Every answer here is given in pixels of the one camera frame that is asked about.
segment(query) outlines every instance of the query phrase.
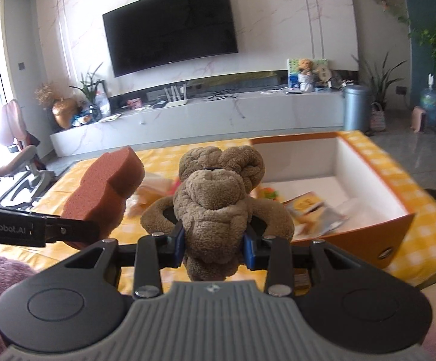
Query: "gray floor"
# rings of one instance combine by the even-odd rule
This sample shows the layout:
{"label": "gray floor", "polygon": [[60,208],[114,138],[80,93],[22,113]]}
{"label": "gray floor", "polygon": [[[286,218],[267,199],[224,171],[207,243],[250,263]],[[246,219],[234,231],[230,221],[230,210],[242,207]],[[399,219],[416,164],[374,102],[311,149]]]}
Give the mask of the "gray floor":
{"label": "gray floor", "polygon": [[[371,139],[399,162],[423,188],[436,189],[436,132],[415,134],[410,129],[410,117],[408,112],[390,113],[387,115],[387,123],[387,131],[377,133],[372,136]],[[275,130],[248,134],[227,134],[223,136],[186,138],[183,140],[137,145],[133,149],[146,150],[215,140],[230,140],[233,138],[273,136],[293,133],[303,133],[303,131]],[[65,170],[74,162],[97,157],[103,152],[106,151],[103,150],[62,158],[54,158],[48,162],[48,167],[59,175],[65,172]]]}

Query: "black tv screen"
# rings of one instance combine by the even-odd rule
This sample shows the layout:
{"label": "black tv screen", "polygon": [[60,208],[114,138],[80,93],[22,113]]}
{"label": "black tv screen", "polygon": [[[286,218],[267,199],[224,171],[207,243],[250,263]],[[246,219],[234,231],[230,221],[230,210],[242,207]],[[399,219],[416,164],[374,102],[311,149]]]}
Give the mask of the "black tv screen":
{"label": "black tv screen", "polygon": [[238,52],[230,0],[139,0],[103,21],[116,77]]}

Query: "gray ribbed pad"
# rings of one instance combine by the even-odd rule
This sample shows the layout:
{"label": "gray ribbed pad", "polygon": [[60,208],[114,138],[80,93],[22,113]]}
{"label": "gray ribbed pad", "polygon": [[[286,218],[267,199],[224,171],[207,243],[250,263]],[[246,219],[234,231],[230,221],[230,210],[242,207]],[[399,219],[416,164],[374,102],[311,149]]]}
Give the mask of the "gray ribbed pad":
{"label": "gray ribbed pad", "polygon": [[429,361],[417,345],[364,355],[318,336],[289,298],[255,282],[174,282],[169,293],[136,301],[105,340],[63,355],[10,347],[0,361]]}

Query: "cardboard box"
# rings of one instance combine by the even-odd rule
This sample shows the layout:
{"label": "cardboard box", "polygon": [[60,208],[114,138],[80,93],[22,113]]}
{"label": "cardboard box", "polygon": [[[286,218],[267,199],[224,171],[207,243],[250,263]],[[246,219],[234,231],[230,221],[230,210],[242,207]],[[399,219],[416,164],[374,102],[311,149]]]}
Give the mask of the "cardboard box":
{"label": "cardboard box", "polygon": [[[387,267],[403,241],[414,213],[358,150],[338,133],[254,138],[267,168],[261,188],[282,202],[314,191],[337,208],[355,202],[355,213],[322,237],[380,268]],[[308,245],[309,237],[293,243]]]}

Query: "power outlet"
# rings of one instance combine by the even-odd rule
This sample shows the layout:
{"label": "power outlet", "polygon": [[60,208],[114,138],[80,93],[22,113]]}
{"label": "power outlet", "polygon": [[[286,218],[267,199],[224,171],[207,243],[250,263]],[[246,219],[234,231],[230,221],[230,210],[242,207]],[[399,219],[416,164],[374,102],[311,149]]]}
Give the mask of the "power outlet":
{"label": "power outlet", "polygon": [[396,94],[397,95],[406,95],[408,92],[408,88],[406,86],[397,85]]}

